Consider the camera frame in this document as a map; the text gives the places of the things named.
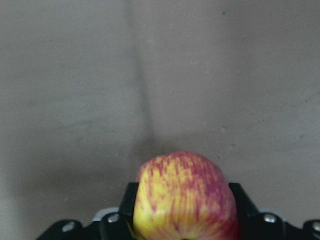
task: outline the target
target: screw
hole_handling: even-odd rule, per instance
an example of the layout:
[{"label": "screw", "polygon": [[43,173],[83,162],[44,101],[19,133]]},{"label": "screw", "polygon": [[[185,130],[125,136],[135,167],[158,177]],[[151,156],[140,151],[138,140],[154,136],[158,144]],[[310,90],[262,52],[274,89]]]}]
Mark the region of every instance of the screw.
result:
[{"label": "screw", "polygon": [[75,222],[74,221],[69,221],[67,224],[65,224],[62,227],[62,232],[69,232],[74,228],[75,228]]},{"label": "screw", "polygon": [[110,215],[109,217],[108,217],[108,222],[109,223],[115,223],[115,222],[117,222],[119,220],[119,214],[118,213],[114,213],[114,214],[112,214],[112,215]]},{"label": "screw", "polygon": [[313,224],[312,224],[312,227],[314,230],[320,232],[320,221],[315,221]]},{"label": "screw", "polygon": [[277,221],[277,218],[275,215],[267,213],[263,216],[263,220],[267,223],[275,223]]}]

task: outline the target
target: silver screw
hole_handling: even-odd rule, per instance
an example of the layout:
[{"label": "silver screw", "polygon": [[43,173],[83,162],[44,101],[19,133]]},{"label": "silver screw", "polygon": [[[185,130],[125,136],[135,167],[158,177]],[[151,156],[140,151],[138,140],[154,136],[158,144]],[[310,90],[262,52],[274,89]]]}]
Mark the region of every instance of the silver screw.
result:
[{"label": "silver screw", "polygon": [[119,214],[118,213],[114,213],[111,216],[108,217],[108,222],[109,223],[115,223],[119,220]]},{"label": "silver screw", "polygon": [[277,221],[277,218],[275,215],[267,213],[263,216],[263,220],[267,223],[275,223]]},{"label": "silver screw", "polygon": [[312,227],[314,230],[320,232],[320,221],[315,221],[313,224],[312,224]]},{"label": "silver screw", "polygon": [[62,232],[69,232],[74,228],[75,228],[75,222],[74,221],[69,221],[67,224],[65,224],[62,227]]}]

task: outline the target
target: striped apple skin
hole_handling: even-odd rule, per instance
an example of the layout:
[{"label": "striped apple skin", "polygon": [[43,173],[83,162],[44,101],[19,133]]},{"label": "striped apple skin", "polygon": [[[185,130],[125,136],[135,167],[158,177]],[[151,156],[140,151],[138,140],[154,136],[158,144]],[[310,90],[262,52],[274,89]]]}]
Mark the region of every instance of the striped apple skin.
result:
[{"label": "striped apple skin", "polygon": [[239,240],[236,202],[221,170],[180,151],[151,159],[138,173],[133,230],[139,240]]}]

